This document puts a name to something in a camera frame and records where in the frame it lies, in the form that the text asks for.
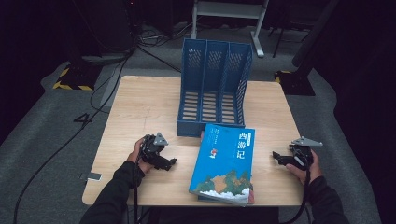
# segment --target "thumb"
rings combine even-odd
[[[304,179],[305,178],[305,172],[300,170],[299,168],[295,167],[294,165],[291,164],[286,164],[286,168],[288,168],[288,170],[296,175],[299,179]]]

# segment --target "hand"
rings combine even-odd
[[[312,157],[314,159],[314,162],[311,164],[311,167],[309,169],[309,171],[311,172],[311,180],[309,181],[309,184],[311,184],[312,181],[314,181],[314,179],[322,176],[322,172],[319,167],[319,157],[314,152],[314,150],[311,149],[311,151],[312,151]],[[286,168],[288,168],[288,170],[290,172],[292,172],[294,175],[296,175],[303,185],[305,184],[306,171],[302,171],[299,168],[297,168],[291,164],[286,164]]]
[[[131,154],[129,154],[127,161],[132,161],[134,163],[138,162],[138,166],[143,171],[143,173],[148,174],[150,169],[153,168],[154,166],[144,161],[136,161],[143,140],[144,140],[143,138],[137,140],[137,142],[134,144],[134,151]]]

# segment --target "person's right arm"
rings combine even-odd
[[[344,215],[343,205],[335,189],[327,185],[319,167],[318,155],[312,151],[314,162],[309,171],[311,180],[308,187],[308,201],[312,205],[312,215],[315,224],[344,224],[349,223]],[[287,164],[286,167],[304,184],[306,172]]]

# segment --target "person's right hand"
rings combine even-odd
[[[309,169],[309,171],[311,172],[311,180],[309,181],[309,184],[311,184],[312,181],[314,181],[314,179],[322,176],[322,172],[319,167],[319,157],[314,152],[314,150],[311,149],[311,151],[312,151],[312,157],[314,159],[314,162],[311,164],[311,168]],[[300,180],[300,182],[303,183],[303,185],[305,184],[306,171],[302,171],[299,168],[297,168],[291,164],[286,164],[286,168],[288,168],[288,170],[290,172],[292,172],[294,175],[296,175],[298,177],[298,179]]]

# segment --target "book cover illustration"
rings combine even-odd
[[[245,206],[250,192],[253,129],[206,124],[189,192]]]

